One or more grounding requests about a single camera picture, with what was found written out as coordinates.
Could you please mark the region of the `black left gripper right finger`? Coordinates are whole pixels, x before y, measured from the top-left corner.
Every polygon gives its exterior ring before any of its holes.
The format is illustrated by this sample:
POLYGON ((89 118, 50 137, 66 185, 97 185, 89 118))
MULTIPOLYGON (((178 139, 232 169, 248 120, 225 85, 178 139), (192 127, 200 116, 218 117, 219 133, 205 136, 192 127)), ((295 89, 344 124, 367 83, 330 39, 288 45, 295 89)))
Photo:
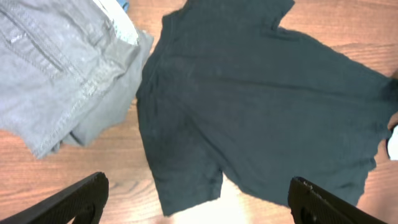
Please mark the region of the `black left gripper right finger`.
POLYGON ((295 224, 386 224, 303 177, 290 181, 288 204, 295 224))

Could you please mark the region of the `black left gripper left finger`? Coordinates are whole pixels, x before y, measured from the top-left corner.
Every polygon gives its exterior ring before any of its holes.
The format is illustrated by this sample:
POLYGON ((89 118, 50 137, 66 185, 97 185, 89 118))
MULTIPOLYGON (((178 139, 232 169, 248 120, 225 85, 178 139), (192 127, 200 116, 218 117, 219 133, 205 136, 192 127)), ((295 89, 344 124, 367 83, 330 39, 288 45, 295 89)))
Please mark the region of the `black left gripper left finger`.
POLYGON ((109 180, 95 172, 1 224, 87 223, 98 224, 109 197, 109 180))

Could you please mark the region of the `black t-shirt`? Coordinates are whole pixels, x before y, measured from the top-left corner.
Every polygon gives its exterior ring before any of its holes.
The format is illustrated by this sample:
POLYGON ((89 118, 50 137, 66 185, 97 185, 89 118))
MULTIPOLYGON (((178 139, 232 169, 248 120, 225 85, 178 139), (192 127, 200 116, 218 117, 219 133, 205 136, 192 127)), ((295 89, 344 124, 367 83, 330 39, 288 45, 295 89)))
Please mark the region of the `black t-shirt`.
POLYGON ((397 81, 281 28, 292 1, 187 1, 162 19, 137 110, 165 216, 223 177, 288 204, 304 177, 352 205, 397 111, 397 81))

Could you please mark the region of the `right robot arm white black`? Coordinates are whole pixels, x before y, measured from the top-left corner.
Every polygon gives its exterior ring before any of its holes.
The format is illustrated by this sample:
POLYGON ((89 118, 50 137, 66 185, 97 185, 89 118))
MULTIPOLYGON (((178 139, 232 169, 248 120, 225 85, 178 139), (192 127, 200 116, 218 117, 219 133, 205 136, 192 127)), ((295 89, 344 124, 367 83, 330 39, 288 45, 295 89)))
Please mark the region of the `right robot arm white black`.
POLYGON ((386 149, 390 160, 397 161, 398 160, 398 127, 395 126, 392 129, 392 134, 390 138, 387 140, 386 149))

